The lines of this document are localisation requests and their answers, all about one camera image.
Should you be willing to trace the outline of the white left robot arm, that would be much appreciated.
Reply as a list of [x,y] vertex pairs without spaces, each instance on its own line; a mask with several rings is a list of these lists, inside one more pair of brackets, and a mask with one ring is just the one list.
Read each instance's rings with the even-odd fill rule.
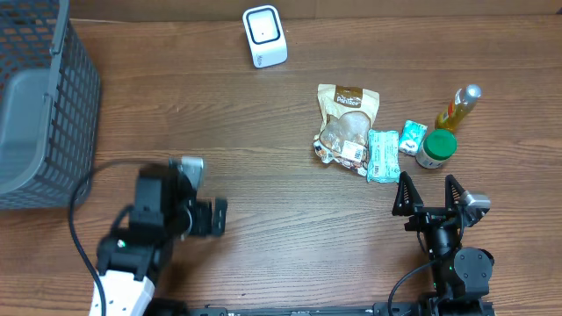
[[198,200],[205,163],[185,156],[140,169],[132,204],[125,206],[97,247],[92,315],[186,315],[187,305],[156,298],[155,287],[187,237],[220,237],[227,201]]

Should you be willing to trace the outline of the teal tissue packet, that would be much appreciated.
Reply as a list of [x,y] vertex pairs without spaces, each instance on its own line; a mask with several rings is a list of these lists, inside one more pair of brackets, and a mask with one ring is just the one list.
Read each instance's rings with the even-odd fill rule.
[[428,127],[414,122],[412,120],[407,120],[402,130],[402,135],[399,139],[398,149],[404,154],[409,154],[415,156],[421,146],[422,140],[428,130]]

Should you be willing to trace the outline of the brown snack pouch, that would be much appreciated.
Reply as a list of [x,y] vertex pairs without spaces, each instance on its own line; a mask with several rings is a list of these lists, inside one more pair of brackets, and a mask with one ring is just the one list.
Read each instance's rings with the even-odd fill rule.
[[359,87],[320,84],[320,131],[313,149],[325,164],[336,163],[360,176],[367,174],[368,134],[378,114],[379,94]]

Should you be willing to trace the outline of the yellow oil bottle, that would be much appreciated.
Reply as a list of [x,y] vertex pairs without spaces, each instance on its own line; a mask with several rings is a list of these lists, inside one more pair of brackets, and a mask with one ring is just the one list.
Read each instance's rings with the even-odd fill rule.
[[455,133],[461,121],[474,109],[481,94],[481,88],[477,84],[459,89],[445,110],[437,115],[435,129]]

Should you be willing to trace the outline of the green lid jar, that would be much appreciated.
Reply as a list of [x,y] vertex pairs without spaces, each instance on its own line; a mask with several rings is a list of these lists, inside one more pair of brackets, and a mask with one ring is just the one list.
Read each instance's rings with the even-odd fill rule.
[[415,159],[425,169],[438,169],[456,153],[457,148],[458,142],[453,133],[437,129],[423,140]]

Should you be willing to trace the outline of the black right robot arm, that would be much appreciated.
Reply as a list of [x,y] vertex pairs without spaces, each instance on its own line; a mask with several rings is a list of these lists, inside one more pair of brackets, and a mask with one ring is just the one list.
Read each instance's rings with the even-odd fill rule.
[[462,245],[465,229],[475,226],[490,210],[490,198],[464,189],[452,175],[445,177],[445,202],[426,206],[410,175],[400,173],[392,215],[407,217],[407,231],[415,232],[429,261],[408,272],[391,289],[387,312],[396,313],[393,298],[408,278],[429,269],[434,290],[421,294],[404,315],[494,316],[489,293],[494,257],[483,248]]

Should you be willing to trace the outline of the mint wet wipes pack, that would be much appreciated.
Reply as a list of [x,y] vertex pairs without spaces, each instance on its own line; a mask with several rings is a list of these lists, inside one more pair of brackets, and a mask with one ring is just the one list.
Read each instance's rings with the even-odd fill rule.
[[397,131],[369,131],[369,161],[366,176],[368,182],[397,183],[399,181],[398,141]]

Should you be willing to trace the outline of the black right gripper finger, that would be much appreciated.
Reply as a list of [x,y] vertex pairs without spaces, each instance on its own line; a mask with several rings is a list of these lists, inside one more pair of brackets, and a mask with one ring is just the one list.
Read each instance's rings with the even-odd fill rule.
[[417,189],[414,187],[412,178],[406,171],[401,172],[392,215],[413,216],[423,206],[424,203]]
[[465,189],[459,184],[454,175],[445,177],[445,207],[448,210],[456,210],[462,203],[462,195]]

